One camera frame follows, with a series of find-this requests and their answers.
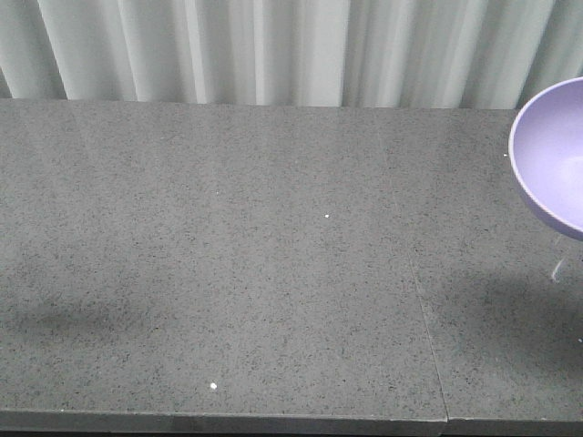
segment bowl rim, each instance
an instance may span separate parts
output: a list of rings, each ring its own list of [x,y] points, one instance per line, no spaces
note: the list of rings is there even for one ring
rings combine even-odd
[[[549,86],[548,88],[543,89],[542,91],[540,91],[538,94],[536,94],[534,97],[532,97],[530,100],[527,101],[527,103],[518,112],[516,118],[514,119],[514,123],[512,124],[512,128],[510,129],[510,136],[508,138],[508,155],[510,156],[510,163],[512,164],[512,169],[514,171],[515,177],[518,180],[518,183],[520,184],[520,187],[527,193],[527,195],[532,199],[532,201],[535,202],[535,204],[539,208],[541,208],[545,213],[547,213],[551,218],[555,219],[559,223],[562,223],[565,226],[567,226],[567,227],[575,230],[576,232],[579,232],[581,235],[583,235],[583,227],[575,225],[574,223],[571,223],[570,221],[568,221],[564,218],[561,218],[560,216],[555,214],[550,208],[547,207],[547,205],[545,205],[539,198],[537,198],[537,196],[535,196],[535,194],[530,190],[530,188],[528,188],[524,179],[522,179],[522,175],[520,174],[520,171],[518,170],[517,162],[515,159],[515,153],[514,153],[515,133],[517,131],[518,125],[520,124],[520,120],[522,119],[523,115],[528,111],[528,109],[535,102],[537,102],[542,96],[546,95],[547,93],[554,91],[556,88],[560,88],[562,86],[569,85],[569,84],[572,84],[575,82],[583,82],[583,76],[574,77],[574,78],[568,79],[568,80],[563,80],[562,82],[558,82],[553,86]]]

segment curtain fold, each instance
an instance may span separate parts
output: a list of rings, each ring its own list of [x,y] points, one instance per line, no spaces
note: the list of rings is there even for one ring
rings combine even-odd
[[[3,0],[0,96],[521,106],[583,70],[579,0]]]

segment gray countertop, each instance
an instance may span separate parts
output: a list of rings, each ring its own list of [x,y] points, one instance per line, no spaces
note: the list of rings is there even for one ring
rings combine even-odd
[[[0,100],[0,430],[580,435],[514,115]]]

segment speckled stone surface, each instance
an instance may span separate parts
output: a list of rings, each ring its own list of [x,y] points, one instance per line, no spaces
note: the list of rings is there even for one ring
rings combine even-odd
[[[515,115],[375,111],[445,433],[580,436],[583,244],[538,222],[519,198],[506,155]]]

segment bowl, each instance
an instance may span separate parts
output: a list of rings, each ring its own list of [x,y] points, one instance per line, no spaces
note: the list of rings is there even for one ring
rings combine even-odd
[[[583,241],[583,77],[553,85],[524,105],[510,131],[508,155],[535,215]]]

